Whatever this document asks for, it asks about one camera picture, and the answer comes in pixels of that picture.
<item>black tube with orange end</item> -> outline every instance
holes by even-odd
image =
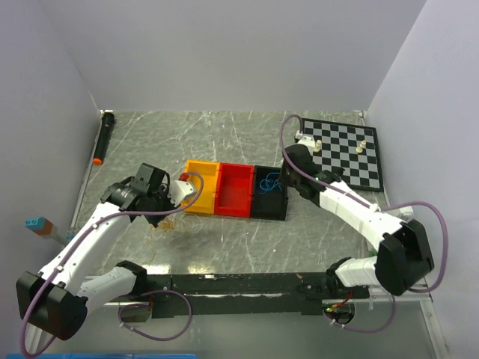
[[[110,142],[110,137],[115,127],[115,116],[111,112],[106,112],[102,116],[102,126],[100,128],[100,134],[98,135],[97,147],[93,154],[93,164],[101,165],[105,159],[106,150]]]

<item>red object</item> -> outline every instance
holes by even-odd
[[[215,196],[215,215],[249,218],[254,166],[221,163]]]

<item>yellow bin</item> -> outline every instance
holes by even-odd
[[[203,177],[204,187],[201,196],[191,207],[185,209],[188,213],[202,213],[205,215],[212,215],[215,212],[215,194],[216,183],[218,182],[219,162],[205,162],[194,161],[189,159],[186,161],[185,172],[197,172]],[[199,190],[200,180],[196,176],[190,176],[188,181]],[[189,203],[190,200],[185,200],[183,205]]]

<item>white wall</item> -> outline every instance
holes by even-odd
[[[391,202],[423,199],[448,222],[433,293],[453,358],[479,358],[479,2],[429,0],[369,108]],[[439,266],[439,225],[420,211]]]
[[[366,109],[425,0],[40,0],[100,108]]]
[[[66,228],[97,130],[97,110],[37,1],[0,1],[0,358],[18,352],[15,282],[58,248],[23,227]]]

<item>blue cable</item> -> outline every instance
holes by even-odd
[[[270,179],[269,176],[271,176],[271,175],[278,175],[279,176],[279,172],[271,172],[266,176],[265,179],[262,179],[260,181],[260,188],[261,188],[261,190],[263,190],[263,193],[260,192],[260,194],[265,194],[267,192],[271,192],[276,187],[278,187],[280,191],[283,191],[283,188],[279,184],[278,178],[274,179],[274,180]]]

